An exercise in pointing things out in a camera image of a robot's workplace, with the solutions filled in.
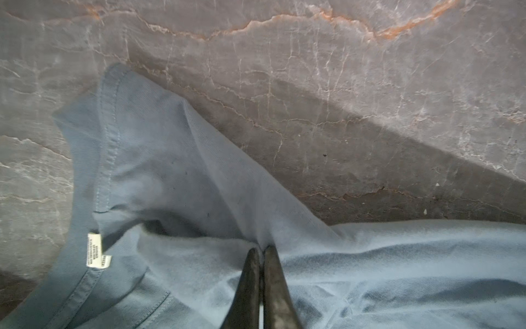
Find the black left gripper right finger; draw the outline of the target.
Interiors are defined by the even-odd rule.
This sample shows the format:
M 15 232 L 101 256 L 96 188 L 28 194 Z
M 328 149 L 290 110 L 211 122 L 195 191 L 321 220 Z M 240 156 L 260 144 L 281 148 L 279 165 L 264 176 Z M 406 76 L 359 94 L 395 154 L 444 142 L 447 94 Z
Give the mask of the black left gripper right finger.
M 303 328 L 275 246 L 264 251 L 264 328 Z

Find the blue-grey t-shirt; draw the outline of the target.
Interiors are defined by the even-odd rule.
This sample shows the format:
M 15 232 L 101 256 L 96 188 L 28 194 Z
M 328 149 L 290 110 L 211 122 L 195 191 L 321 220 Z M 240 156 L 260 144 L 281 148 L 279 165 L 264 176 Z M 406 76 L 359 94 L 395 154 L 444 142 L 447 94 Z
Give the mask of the blue-grey t-shirt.
M 122 64 L 56 113 L 66 245 L 2 328 L 218 328 L 277 248 L 305 328 L 524 328 L 525 226 L 328 226 L 182 97 Z

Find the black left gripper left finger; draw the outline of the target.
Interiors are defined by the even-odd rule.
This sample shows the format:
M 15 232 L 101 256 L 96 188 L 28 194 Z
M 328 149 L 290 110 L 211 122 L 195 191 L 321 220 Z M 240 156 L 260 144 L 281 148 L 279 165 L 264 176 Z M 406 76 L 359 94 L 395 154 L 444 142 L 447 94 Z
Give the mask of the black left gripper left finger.
M 220 329 L 259 328 L 260 255 L 256 248 L 247 253 L 236 293 Z

